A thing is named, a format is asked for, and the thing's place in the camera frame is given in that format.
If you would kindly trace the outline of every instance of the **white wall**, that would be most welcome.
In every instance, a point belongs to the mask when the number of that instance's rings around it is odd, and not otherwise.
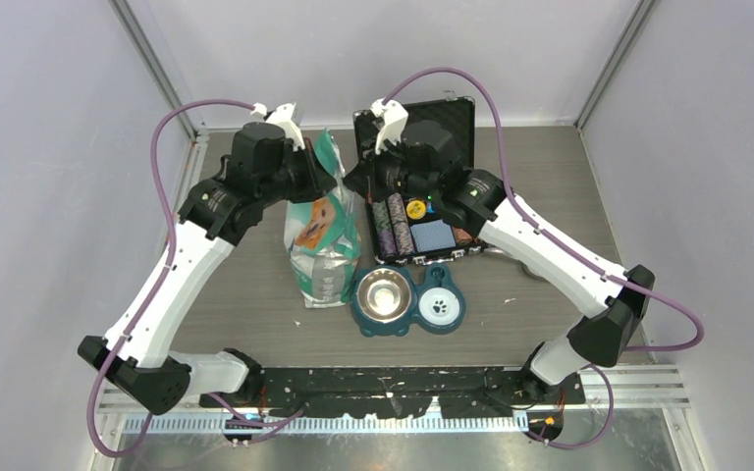
[[[348,125],[407,76],[432,66],[476,75],[508,125],[572,123],[637,0],[133,0],[185,101],[297,100],[305,125]],[[403,101],[470,94],[427,78]],[[210,109],[210,128],[241,116]],[[480,123],[490,123],[485,108]]]
[[[168,110],[107,2],[0,1],[0,470],[84,469],[102,334],[157,255]],[[174,193],[187,143],[163,140]]]
[[[585,136],[624,262],[704,316],[670,358],[710,457],[754,469],[754,2],[661,2]],[[692,332],[657,305],[645,325]]]

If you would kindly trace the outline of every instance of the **silver object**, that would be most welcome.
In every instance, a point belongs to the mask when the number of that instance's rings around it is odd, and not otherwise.
[[[359,283],[356,300],[362,314],[369,319],[388,324],[400,319],[411,305],[411,287],[400,273],[378,268]]]

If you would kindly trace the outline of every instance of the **open case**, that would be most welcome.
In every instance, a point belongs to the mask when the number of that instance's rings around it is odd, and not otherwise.
[[[456,140],[463,163],[469,167],[475,165],[475,101],[468,96],[447,98],[443,100],[426,101],[404,104],[408,111],[408,124],[424,120],[437,122],[449,131]],[[353,129],[356,138],[357,156],[361,158],[363,152],[373,149],[378,132],[379,121],[371,111],[363,110],[353,114]],[[464,255],[481,253],[486,244],[469,237],[466,233],[450,228],[447,232],[437,213],[431,211],[431,205],[422,200],[403,199],[405,219],[413,243],[413,249],[397,250],[392,254],[381,246],[381,234],[378,226],[385,228],[385,222],[375,221],[374,211],[370,204],[365,203],[368,218],[368,229],[374,248],[374,258],[379,264],[405,265],[415,263],[428,265],[435,262],[452,261]],[[426,207],[425,214],[415,212],[414,208]],[[398,226],[392,220],[392,234],[397,237]]]

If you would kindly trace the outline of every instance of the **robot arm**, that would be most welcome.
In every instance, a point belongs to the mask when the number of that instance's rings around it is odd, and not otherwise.
[[[545,393],[588,364],[616,365],[645,314],[647,300],[606,276],[651,288],[654,275],[642,266],[626,271],[599,257],[542,219],[517,196],[519,206],[539,224],[539,229],[534,229],[507,200],[499,178],[460,164],[452,135],[437,123],[406,126],[407,113],[395,101],[383,104],[377,100],[371,112],[382,120],[382,127],[370,144],[373,150],[365,152],[346,175],[347,187],[369,201],[382,201],[394,192],[431,200],[444,222],[523,261],[582,314],[571,329],[534,350],[521,370],[521,388],[533,399],[542,400]],[[543,233],[552,234],[595,263],[606,276],[583,266]]]
[[[256,111],[267,114],[261,105]],[[250,123],[236,132],[219,175],[195,185],[179,212],[172,271],[106,375],[155,415],[169,411],[185,395],[239,393],[252,399],[260,387],[255,378],[260,367],[240,352],[187,354],[169,347],[203,285],[246,231],[261,221],[266,207],[283,199],[313,201],[336,186],[318,165],[295,119],[296,106],[282,105],[265,123]],[[83,339],[79,355],[85,361],[95,368],[103,363],[168,255],[167,248],[132,305],[105,336]]]

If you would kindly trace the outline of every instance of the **pet food bag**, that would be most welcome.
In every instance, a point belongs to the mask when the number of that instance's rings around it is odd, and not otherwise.
[[[341,306],[349,302],[359,259],[354,193],[343,186],[340,149],[327,130],[319,134],[313,149],[319,164],[337,180],[337,187],[311,203],[288,203],[285,248],[305,307]]]

